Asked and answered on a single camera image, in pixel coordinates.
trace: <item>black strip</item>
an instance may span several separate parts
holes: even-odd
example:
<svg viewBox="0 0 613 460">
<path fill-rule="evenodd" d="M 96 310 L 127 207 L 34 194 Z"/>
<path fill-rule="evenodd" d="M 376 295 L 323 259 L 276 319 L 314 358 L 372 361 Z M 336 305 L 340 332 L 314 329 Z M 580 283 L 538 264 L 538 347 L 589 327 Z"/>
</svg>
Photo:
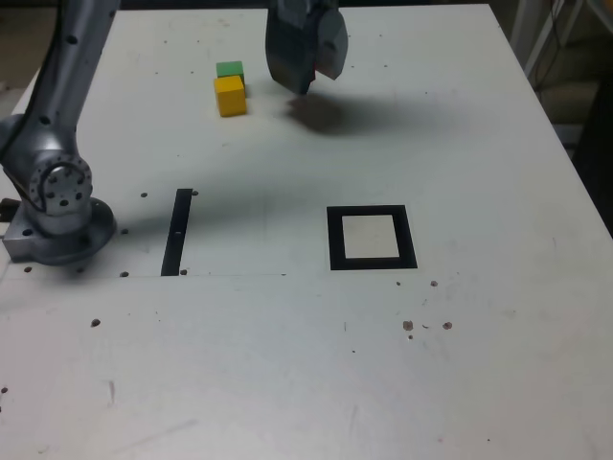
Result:
<svg viewBox="0 0 613 460">
<path fill-rule="evenodd" d="M 174 208 L 172 209 L 169 238 L 166 240 L 166 251 L 164 252 L 164 261 L 162 262 L 162 276 L 179 275 L 191 204 L 192 189 L 178 189 L 174 199 Z"/>
<path fill-rule="evenodd" d="M 392 216 L 399 257 L 347 259 L 343 216 Z M 328 208 L 329 265 L 332 270 L 389 270 L 417 268 L 404 206 L 332 206 Z"/>
<path fill-rule="evenodd" d="M 573 164 L 613 236 L 613 78 L 601 83 Z"/>
</svg>

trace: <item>white table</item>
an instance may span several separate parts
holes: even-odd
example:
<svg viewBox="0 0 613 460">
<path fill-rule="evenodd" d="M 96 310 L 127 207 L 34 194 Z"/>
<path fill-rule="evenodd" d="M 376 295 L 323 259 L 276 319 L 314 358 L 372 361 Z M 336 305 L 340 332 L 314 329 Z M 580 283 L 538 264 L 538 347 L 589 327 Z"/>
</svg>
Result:
<svg viewBox="0 0 613 460">
<path fill-rule="evenodd" d="M 613 456 L 613 244 L 491 11 L 344 14 L 326 133 L 286 115 L 264 11 L 117 15 L 78 137 L 129 234 L 81 274 L 0 252 L 0 458 Z M 371 204 L 418 269 L 330 271 L 327 207 Z"/>
</svg>

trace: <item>floor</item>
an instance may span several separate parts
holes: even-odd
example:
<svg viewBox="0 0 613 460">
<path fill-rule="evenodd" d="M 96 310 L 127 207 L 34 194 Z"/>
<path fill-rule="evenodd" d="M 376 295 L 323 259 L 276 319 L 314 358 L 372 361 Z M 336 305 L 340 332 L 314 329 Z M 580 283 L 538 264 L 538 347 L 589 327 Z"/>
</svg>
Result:
<svg viewBox="0 0 613 460">
<path fill-rule="evenodd" d="M 515 1 L 434 0 L 433 3 L 489 3 L 505 34 L 511 35 Z M 569 2 L 564 14 L 571 7 Z M 54 18 L 53 9 L 0 9 L 0 118 L 11 113 L 43 60 Z M 551 70 L 543 80 L 552 61 Z M 552 40 L 536 73 L 538 79 L 535 81 L 533 76 L 532 81 L 533 84 L 540 82 L 543 87 L 539 97 L 552 123 L 582 124 L 598 89 L 599 78 L 613 74 L 613 36 L 595 14 L 584 9 L 569 46 L 557 52 Z"/>
</svg>

